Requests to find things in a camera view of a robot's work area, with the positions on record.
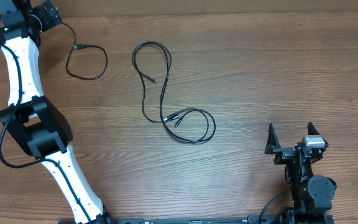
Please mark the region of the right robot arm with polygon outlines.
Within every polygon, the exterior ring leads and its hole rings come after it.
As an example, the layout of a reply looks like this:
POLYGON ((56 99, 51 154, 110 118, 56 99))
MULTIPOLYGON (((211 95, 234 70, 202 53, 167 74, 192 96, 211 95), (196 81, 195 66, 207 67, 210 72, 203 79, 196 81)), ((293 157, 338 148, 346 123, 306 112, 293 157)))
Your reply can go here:
POLYGON ((332 209, 337 184, 329 177, 314 175, 312 164, 323 158, 329 143, 312 123, 308 134, 293 147, 281 147, 273 124, 269 124, 265 154, 274 155, 275 165, 285 166, 288 189, 271 199, 259 214, 259 223, 333 223, 327 214, 332 209), (266 215, 268 207, 286 194, 291 194, 292 206, 278 215, 266 215))

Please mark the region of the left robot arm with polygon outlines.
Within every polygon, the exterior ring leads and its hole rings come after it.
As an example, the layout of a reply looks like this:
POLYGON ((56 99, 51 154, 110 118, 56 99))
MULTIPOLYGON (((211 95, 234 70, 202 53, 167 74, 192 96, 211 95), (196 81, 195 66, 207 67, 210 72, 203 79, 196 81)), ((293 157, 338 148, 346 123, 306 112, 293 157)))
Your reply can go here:
POLYGON ((8 68, 8 107, 0 111, 2 134, 42 164, 68 201, 74 223, 115 223, 93 192, 73 151, 73 133, 64 115, 45 96, 39 75, 41 33, 62 23, 58 9, 44 1, 0 0, 0 49, 8 68))

